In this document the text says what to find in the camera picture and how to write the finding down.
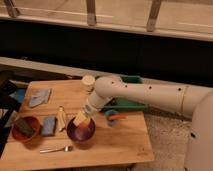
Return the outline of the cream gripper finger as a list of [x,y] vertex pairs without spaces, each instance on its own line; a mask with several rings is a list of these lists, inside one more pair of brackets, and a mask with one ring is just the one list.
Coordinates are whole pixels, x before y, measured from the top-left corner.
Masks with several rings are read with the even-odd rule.
[[88,119],[82,111],[79,111],[76,117],[74,118],[74,125],[79,126],[83,121]]

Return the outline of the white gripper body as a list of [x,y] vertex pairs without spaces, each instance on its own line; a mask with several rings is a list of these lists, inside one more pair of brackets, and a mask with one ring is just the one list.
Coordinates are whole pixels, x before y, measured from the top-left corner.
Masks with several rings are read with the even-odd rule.
[[100,112],[104,106],[114,98],[113,95],[103,94],[93,91],[87,98],[83,106],[84,113],[88,116]]

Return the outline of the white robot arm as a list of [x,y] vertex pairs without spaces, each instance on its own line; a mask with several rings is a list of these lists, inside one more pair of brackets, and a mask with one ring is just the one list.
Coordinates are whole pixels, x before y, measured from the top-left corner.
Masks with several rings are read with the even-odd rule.
[[119,76],[99,77],[74,123],[79,126],[115,97],[192,116],[185,171],[213,171],[213,88],[184,84],[125,83]]

